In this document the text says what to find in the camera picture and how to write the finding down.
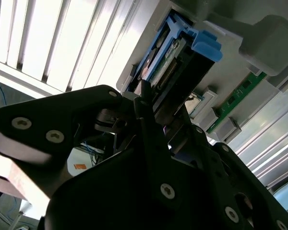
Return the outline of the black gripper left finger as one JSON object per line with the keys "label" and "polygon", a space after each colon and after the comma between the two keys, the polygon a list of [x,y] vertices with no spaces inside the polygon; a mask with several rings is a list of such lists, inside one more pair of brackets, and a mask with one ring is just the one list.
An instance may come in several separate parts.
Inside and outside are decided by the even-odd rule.
{"label": "black gripper left finger", "polygon": [[95,86],[0,109],[0,192],[48,203],[76,177],[67,171],[71,150],[102,132],[116,135],[107,148],[113,156],[128,150],[143,154],[149,176],[156,162],[170,157],[149,84],[132,99],[110,86]]}

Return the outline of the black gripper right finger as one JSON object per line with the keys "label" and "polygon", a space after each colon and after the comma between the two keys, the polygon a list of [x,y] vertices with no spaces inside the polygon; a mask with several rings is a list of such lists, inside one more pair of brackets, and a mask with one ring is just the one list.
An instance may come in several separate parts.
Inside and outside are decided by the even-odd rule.
{"label": "black gripper right finger", "polygon": [[233,150],[211,145],[204,131],[180,109],[186,143],[183,160],[197,169],[196,183],[203,217],[209,230],[288,230],[288,212],[256,178]]}

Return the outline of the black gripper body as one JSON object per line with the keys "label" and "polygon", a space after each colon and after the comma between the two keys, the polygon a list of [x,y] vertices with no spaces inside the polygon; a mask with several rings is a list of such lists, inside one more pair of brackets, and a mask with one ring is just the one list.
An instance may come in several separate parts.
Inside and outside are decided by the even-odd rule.
{"label": "black gripper body", "polygon": [[64,183],[43,230],[250,230],[220,157],[198,146],[185,163],[166,157],[148,175],[128,150]]}

